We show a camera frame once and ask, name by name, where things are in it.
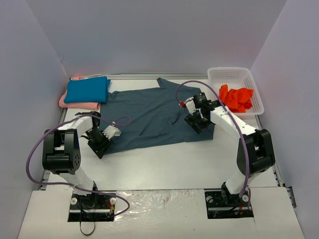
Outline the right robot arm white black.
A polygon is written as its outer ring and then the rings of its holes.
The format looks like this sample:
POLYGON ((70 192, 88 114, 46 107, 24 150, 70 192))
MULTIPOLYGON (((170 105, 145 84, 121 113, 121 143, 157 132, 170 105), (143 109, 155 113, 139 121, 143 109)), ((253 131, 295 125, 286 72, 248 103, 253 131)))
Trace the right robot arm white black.
POLYGON ((241 199, 250 183, 275 164, 271 134, 258 130, 234 115, 219 100, 211 101, 199 93, 179 103, 189 112, 185 121, 200 134, 211 124, 217 125, 238 141, 234 174, 221 186, 221 200, 228 206, 241 199))

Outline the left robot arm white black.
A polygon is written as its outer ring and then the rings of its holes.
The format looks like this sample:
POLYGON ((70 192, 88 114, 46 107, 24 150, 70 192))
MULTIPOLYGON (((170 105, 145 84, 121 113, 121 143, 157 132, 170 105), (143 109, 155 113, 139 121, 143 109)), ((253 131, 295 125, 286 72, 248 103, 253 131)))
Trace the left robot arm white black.
POLYGON ((100 130, 100 117, 96 111, 77 113, 73 121, 59 126, 43 140, 43 168, 63 178, 76 195, 83 196, 82 202, 88 208, 100 204, 100 195, 96 183, 81 168, 79 138, 87 138, 88 146, 101 159, 113 137, 121 135, 115 122, 100 130))

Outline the dark blue-grey t shirt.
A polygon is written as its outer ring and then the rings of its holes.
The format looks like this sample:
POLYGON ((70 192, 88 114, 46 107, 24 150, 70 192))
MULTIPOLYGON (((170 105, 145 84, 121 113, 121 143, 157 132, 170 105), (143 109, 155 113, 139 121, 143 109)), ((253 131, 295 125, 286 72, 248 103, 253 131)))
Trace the dark blue-grey t shirt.
POLYGON ((157 83, 157 88, 108 94, 107 102, 100 107, 101 117, 124 124, 127 123, 125 117, 129 116, 131 123, 120 127, 121 135, 113 137, 113 143, 105 154, 213 139, 214 125, 197 134, 185 122, 186 111, 177 103, 177 100, 197 95, 200 89, 180 86, 162 78, 158 78, 157 83))

